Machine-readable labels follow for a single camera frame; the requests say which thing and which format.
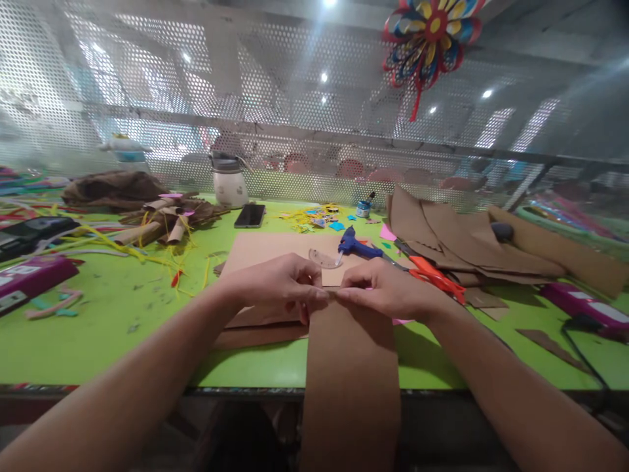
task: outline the black device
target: black device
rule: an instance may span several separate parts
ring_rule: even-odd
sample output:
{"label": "black device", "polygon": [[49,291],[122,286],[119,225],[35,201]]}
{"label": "black device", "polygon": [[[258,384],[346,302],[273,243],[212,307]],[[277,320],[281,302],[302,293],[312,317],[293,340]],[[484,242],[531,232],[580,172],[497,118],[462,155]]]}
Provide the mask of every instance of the black device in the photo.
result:
{"label": "black device", "polygon": [[37,243],[80,225],[72,218],[41,216],[0,231],[0,262],[33,252]]}
{"label": "black device", "polygon": [[236,222],[234,223],[235,228],[240,227],[260,227],[262,226],[262,218],[264,217],[264,212],[266,210],[265,205],[243,205],[238,218],[236,218]]}

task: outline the hand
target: hand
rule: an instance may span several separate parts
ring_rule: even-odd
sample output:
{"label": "hand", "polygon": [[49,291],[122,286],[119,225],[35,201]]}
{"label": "hand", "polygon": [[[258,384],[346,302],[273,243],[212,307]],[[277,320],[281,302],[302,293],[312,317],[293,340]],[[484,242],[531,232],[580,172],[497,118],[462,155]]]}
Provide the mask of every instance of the hand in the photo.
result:
{"label": "hand", "polygon": [[414,319],[425,324],[459,306],[434,285],[416,279],[382,258],[348,269],[336,296],[341,303],[351,302],[390,318]]}
{"label": "hand", "polygon": [[297,306],[304,324],[309,313],[328,305],[330,297],[321,284],[321,267],[297,254],[222,276],[217,285],[242,307],[279,302],[290,311]]}

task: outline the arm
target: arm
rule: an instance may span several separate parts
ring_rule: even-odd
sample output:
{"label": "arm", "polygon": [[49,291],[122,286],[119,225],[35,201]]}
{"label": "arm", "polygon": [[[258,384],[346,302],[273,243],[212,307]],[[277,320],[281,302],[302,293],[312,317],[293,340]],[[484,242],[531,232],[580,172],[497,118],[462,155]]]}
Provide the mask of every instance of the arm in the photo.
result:
{"label": "arm", "polygon": [[269,302],[324,304],[328,295],[320,287],[320,269],[295,254],[221,279],[21,434],[0,454],[0,471],[128,467],[240,309]]}
{"label": "arm", "polygon": [[629,470],[610,432],[434,286],[372,260],[346,272],[337,297],[425,323],[523,471]]}

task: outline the smartphone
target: smartphone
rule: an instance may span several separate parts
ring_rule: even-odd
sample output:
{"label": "smartphone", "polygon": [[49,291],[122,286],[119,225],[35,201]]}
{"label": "smartphone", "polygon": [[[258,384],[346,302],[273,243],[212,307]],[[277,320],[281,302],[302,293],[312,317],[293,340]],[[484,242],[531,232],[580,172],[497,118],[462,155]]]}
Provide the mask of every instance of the smartphone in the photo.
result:
{"label": "smartphone", "polygon": [[235,228],[239,227],[260,227],[264,218],[265,205],[244,205],[236,222]]}

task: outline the white jar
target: white jar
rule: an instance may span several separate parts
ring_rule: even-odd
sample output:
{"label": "white jar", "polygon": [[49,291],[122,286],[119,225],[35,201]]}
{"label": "white jar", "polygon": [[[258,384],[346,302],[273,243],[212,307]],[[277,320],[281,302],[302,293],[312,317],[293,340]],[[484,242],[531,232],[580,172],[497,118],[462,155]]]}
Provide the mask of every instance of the white jar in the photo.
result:
{"label": "white jar", "polygon": [[216,201],[229,208],[240,208],[249,203],[247,185],[244,182],[240,161],[252,170],[242,157],[220,151],[212,151],[214,192]]}

